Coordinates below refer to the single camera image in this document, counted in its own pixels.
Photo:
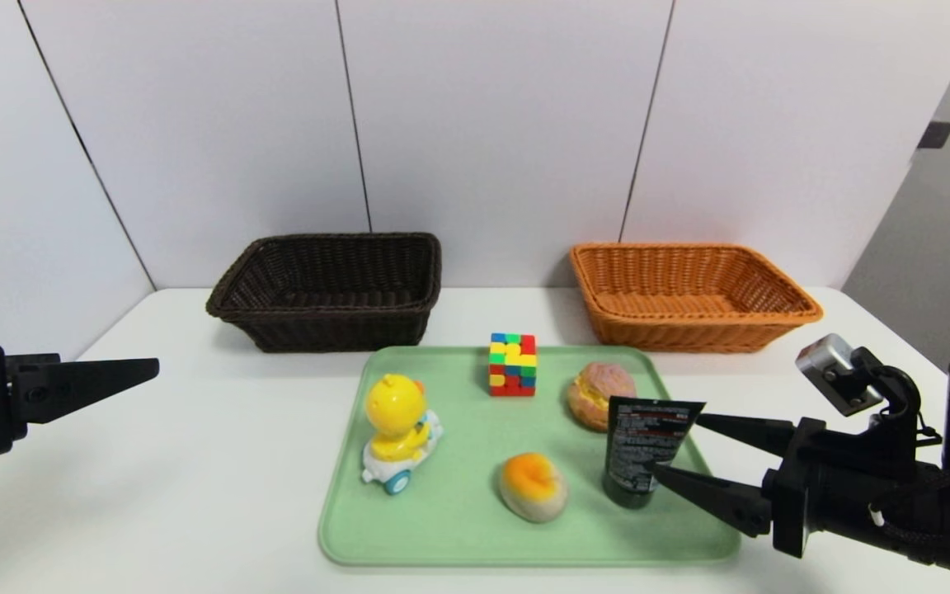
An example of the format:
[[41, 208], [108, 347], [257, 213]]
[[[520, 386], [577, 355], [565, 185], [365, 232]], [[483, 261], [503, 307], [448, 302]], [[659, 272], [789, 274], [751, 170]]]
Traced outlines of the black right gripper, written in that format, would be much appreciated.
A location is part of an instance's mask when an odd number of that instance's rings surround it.
[[912, 422], [902, 430], [881, 424], [859, 435], [829, 430], [810, 418], [796, 428], [784, 420], [705, 413], [696, 424], [783, 456], [762, 488], [652, 464], [663, 488], [720, 522], [749, 537], [772, 531], [774, 548], [795, 558], [804, 556], [816, 531], [901, 555], [912, 552], [912, 545], [887, 536], [868, 514], [875, 497], [929, 476], [928, 464], [916, 458]]

